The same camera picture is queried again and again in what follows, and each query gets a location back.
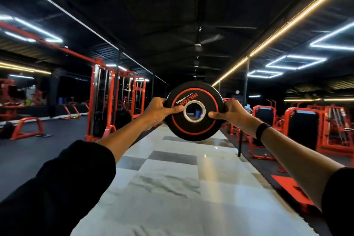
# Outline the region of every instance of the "black shirt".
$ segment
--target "black shirt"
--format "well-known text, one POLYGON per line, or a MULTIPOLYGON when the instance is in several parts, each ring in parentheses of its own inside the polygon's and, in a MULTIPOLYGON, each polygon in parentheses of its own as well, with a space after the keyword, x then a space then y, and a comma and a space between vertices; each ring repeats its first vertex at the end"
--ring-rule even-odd
MULTIPOLYGON (((334 236, 352 229, 353 174, 352 168, 336 171, 322 196, 323 215, 334 236)), ((0 235, 70 235, 114 177, 109 149, 76 141, 0 203, 0 235)))

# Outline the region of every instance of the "red ring on weight plate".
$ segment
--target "red ring on weight plate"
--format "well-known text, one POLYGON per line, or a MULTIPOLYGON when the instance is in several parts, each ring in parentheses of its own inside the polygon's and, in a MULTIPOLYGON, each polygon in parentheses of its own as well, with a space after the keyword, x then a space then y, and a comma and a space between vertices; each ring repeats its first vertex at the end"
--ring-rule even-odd
MULTIPOLYGON (((207 92, 206 90, 203 90, 203 89, 200 89, 200 88, 189 88, 189 89, 186 89, 186 90, 180 92, 178 95, 176 95, 175 99, 174 99, 173 102, 172 102, 172 105, 175 104, 177 98, 178 98, 182 93, 184 93, 185 91, 192 91, 192 90, 203 91, 203 92, 205 92, 206 94, 208 94, 208 95, 213 99, 213 101, 214 101, 214 103, 215 103, 215 105, 216 105, 216 112, 219 112, 219 107, 218 107, 218 104, 216 103, 216 100, 215 100, 214 96, 212 96, 212 95, 211 95, 209 92, 207 92)), ((173 124, 178 128, 178 130, 180 130, 181 132, 183 132, 183 133, 185 133, 185 134, 189 134, 189 135, 200 135, 200 134, 206 133, 207 131, 209 131, 209 130, 214 126, 214 124, 215 124, 215 122, 216 122, 216 120, 214 120, 213 123, 210 125, 210 127, 207 128, 207 129, 205 129, 204 131, 201 131, 201 132, 199 132, 199 133, 190 133, 190 132, 188 132, 188 131, 183 130, 180 126, 177 125, 177 123, 176 123, 175 118, 173 117, 173 115, 172 115, 172 121, 173 121, 173 124)))

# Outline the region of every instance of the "tiled floor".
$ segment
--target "tiled floor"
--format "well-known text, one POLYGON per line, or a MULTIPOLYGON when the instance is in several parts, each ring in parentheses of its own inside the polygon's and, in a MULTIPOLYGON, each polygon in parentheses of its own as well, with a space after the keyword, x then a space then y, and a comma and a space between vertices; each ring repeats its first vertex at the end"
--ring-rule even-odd
POLYGON ((73 236, 317 235, 221 132, 179 140, 161 126, 132 146, 73 236))

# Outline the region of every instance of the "black weight plate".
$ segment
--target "black weight plate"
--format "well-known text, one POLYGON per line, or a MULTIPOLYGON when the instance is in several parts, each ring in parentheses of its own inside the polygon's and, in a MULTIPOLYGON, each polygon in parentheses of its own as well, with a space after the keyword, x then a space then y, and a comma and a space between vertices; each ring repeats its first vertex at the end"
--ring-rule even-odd
POLYGON ((208 117, 210 111, 224 113, 224 101, 215 88, 200 81, 189 81, 174 88, 167 97, 165 107, 185 105, 189 101, 199 101, 205 106, 205 117, 200 122, 190 122, 183 112, 165 118, 170 130, 178 137, 188 141, 201 141, 214 135, 223 120, 208 117))

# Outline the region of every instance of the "bracelet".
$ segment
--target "bracelet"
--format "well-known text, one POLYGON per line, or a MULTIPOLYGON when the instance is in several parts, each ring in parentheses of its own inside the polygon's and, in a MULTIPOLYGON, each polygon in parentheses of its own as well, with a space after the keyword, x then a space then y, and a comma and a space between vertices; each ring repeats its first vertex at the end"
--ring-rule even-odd
POLYGON ((258 128, 257 128, 257 130, 256 130, 256 139, 257 139, 258 141, 261 140, 261 136, 262 136, 264 130, 267 129, 267 128, 269 128, 269 127, 271 127, 271 126, 268 125, 267 123, 264 123, 264 122, 263 122, 261 125, 258 126, 258 128))

